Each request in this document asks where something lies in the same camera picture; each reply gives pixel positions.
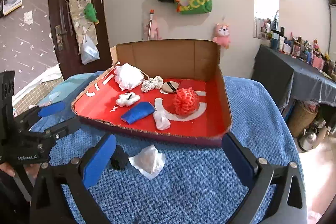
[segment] red mesh ball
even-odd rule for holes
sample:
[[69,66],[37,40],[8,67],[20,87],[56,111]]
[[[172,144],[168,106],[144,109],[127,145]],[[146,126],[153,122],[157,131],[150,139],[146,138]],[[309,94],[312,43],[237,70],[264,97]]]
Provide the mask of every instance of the red mesh ball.
[[189,115],[200,107],[200,100],[192,88],[178,89],[173,104],[177,114]]

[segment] star-patterned wallpaper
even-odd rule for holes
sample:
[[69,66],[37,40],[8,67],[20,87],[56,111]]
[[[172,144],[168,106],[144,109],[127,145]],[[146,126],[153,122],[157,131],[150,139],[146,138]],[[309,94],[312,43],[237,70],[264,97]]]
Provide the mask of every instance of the star-patterned wallpaper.
[[[24,13],[33,12],[33,23]],[[22,6],[0,18],[0,71],[15,70],[14,93],[55,66],[48,0],[22,0]]]

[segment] blue blanket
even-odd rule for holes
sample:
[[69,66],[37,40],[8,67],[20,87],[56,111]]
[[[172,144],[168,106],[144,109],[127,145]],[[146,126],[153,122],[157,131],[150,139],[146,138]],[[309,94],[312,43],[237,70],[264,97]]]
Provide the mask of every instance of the blue blanket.
[[[71,101],[99,74],[90,76],[63,100],[67,107],[62,113],[41,119],[33,129],[42,132],[72,117]],[[264,87],[248,79],[224,80],[233,117],[231,131],[236,138],[256,157],[273,164],[295,161],[302,175],[290,132]],[[103,134],[104,131],[83,124],[77,132],[57,141],[50,154],[51,164],[66,164],[72,157],[81,157]],[[247,193],[222,149],[115,136],[130,156],[154,144],[166,154],[166,163],[151,181],[130,164],[124,171],[107,166],[89,190],[112,223],[225,223]],[[68,186],[63,189],[75,219],[84,223]],[[273,191],[271,187],[254,223],[261,221]]]

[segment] brown wooden door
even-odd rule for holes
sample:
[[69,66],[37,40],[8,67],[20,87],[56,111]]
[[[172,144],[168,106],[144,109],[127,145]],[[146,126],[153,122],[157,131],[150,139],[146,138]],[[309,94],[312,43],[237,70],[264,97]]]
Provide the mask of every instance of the brown wooden door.
[[[60,69],[64,79],[79,73],[106,70],[112,64],[102,0],[91,0],[91,2],[97,10],[96,16],[99,20],[99,24],[95,25],[95,28],[100,59],[83,65],[81,55],[78,54],[79,48],[76,33],[72,26],[68,4],[65,0],[48,0],[51,35],[55,45],[56,57],[60,63]],[[61,26],[63,33],[66,32],[66,34],[62,35],[63,50],[60,50],[57,44],[55,30],[55,26],[57,25]]]

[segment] green plush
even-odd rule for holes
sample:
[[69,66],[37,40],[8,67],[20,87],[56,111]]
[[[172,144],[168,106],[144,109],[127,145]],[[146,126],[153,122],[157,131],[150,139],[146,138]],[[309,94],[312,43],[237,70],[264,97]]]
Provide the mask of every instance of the green plush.
[[93,7],[92,3],[88,3],[84,9],[85,18],[94,22],[95,24],[99,23],[99,20],[96,17],[97,11]]

